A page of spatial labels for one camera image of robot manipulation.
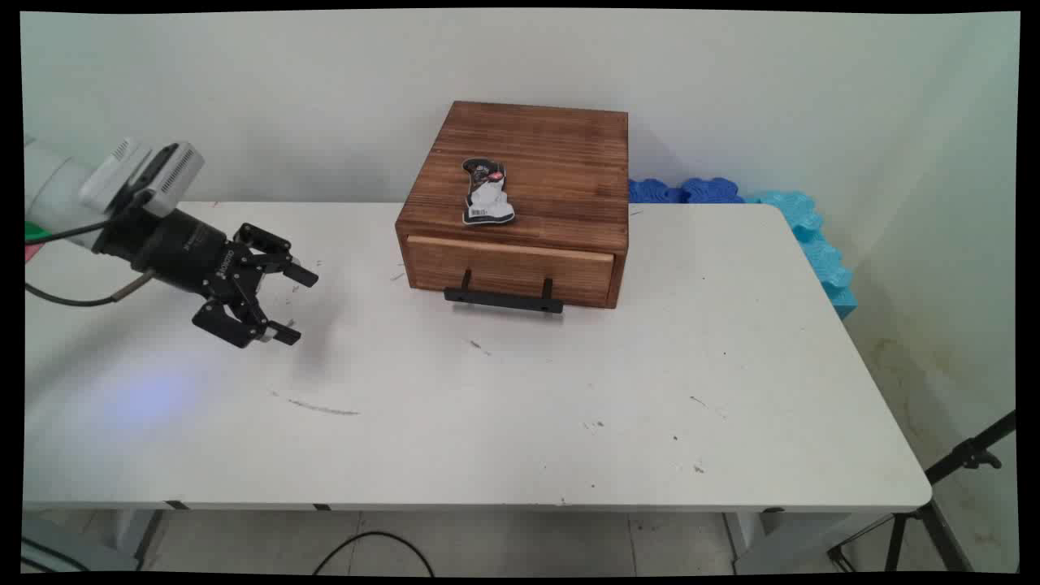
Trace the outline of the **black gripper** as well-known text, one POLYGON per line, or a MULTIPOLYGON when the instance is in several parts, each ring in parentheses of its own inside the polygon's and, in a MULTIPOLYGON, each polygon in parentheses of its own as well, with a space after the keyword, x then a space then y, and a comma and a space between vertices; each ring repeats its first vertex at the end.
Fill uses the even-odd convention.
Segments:
POLYGON ((282 274, 305 288, 319 281, 319 275, 300 264, 286 238, 243 223, 231 240, 182 210, 158 217, 141 207, 127 208, 100 231, 92 252, 118 257, 134 271, 149 271, 154 280, 201 297, 206 302, 192 317, 193 325, 239 349, 270 341, 291 347, 302 334, 286 323, 257 321, 249 312, 245 319, 234 316, 227 303, 240 300, 232 285, 236 273, 253 290, 258 290, 263 274, 282 274))

